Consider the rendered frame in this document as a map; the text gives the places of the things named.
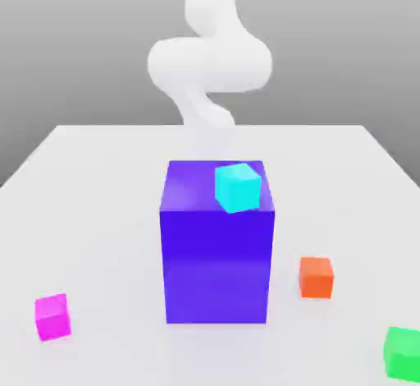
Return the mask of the small cyan cube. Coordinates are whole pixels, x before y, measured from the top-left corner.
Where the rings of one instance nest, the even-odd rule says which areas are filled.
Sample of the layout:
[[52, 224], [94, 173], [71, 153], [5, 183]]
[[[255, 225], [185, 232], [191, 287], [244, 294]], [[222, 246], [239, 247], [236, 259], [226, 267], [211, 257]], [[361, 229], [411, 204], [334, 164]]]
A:
[[262, 177], [247, 163], [236, 163], [215, 169], [215, 198], [229, 214], [260, 205]]

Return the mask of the small orange cube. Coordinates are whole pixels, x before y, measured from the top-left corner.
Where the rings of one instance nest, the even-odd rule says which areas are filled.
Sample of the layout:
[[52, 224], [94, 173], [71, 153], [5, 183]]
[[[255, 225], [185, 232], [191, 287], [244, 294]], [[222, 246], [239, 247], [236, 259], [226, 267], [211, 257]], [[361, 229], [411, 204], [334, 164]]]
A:
[[335, 275], [327, 257], [304, 256], [299, 263], [301, 297], [330, 299]]

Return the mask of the small magenta cube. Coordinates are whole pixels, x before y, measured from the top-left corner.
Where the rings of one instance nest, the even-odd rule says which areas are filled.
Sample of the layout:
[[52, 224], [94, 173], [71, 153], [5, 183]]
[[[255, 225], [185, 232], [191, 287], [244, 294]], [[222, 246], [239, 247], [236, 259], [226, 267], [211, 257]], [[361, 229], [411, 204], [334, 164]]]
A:
[[34, 310], [36, 328], [42, 342], [71, 334], [71, 321], [64, 293], [36, 299]]

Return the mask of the small green cube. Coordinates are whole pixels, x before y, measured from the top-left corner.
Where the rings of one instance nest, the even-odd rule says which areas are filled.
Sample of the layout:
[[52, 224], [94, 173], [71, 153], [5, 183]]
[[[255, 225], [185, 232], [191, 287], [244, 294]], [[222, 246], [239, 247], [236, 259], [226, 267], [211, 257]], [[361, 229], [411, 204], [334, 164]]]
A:
[[386, 375], [420, 383], [420, 331], [389, 327], [383, 347]]

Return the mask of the large purple box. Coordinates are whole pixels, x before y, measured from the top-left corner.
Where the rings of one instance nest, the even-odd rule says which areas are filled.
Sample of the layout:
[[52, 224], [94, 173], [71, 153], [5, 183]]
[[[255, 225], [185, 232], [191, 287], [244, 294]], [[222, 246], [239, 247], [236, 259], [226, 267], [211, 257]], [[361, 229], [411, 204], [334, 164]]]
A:
[[258, 209], [229, 214], [215, 198], [222, 161], [172, 160], [159, 209], [169, 324], [263, 324], [275, 207], [262, 161]]

